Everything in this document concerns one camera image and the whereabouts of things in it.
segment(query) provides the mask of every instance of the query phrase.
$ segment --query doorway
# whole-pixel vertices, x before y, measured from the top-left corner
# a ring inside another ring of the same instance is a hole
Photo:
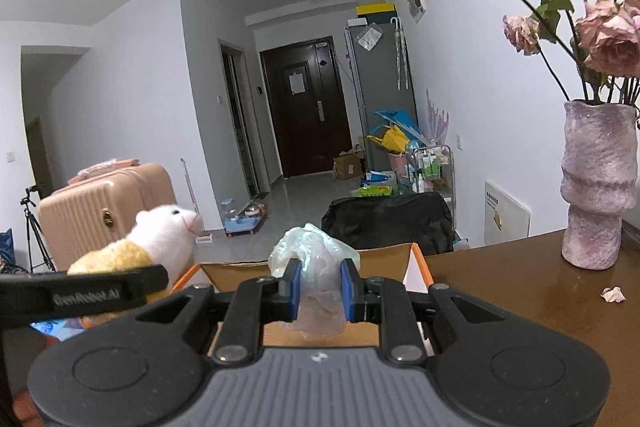
[[[351,149],[332,37],[260,53],[285,178],[330,171]]]
[[[38,117],[29,123],[26,126],[26,131],[33,177],[38,187],[40,199],[44,199],[53,193],[54,186],[51,171],[49,170],[47,151],[44,147],[44,136],[42,135],[40,118]]]
[[[229,110],[238,143],[238,152],[242,164],[242,172],[246,181],[249,197],[255,198],[260,194],[258,179],[255,173],[254,158],[252,157],[251,144],[247,133],[245,111],[242,105],[242,96],[238,82],[238,67],[236,61],[237,52],[220,46],[222,50],[222,63],[225,70],[226,92],[229,97]]]

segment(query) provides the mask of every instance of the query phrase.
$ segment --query vase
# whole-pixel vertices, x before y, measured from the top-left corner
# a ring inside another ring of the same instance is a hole
[[[622,214],[636,206],[636,108],[620,103],[565,102],[560,193],[569,203],[562,256],[604,270],[618,259]]]

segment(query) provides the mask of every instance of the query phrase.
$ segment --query paper sign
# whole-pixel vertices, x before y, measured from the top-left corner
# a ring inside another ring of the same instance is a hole
[[[305,79],[300,73],[294,73],[289,75],[289,86],[291,86],[291,93],[298,94],[299,92],[305,92]]]

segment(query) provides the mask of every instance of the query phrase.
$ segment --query dark wooden door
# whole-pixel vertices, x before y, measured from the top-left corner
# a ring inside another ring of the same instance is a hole
[[[284,177],[330,171],[351,148],[333,39],[260,55]]]

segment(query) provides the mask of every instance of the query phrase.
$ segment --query clear plastic bag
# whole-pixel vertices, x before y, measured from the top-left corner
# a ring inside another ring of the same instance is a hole
[[[376,23],[371,23],[358,34],[358,44],[370,52],[378,44],[382,35],[382,28]]]
[[[298,319],[283,324],[287,330],[301,331],[306,339],[332,337],[347,325],[340,291],[340,263],[353,259],[360,269],[360,254],[330,237],[314,225],[295,227],[285,233],[269,257],[269,268],[281,277],[291,258],[302,261]]]

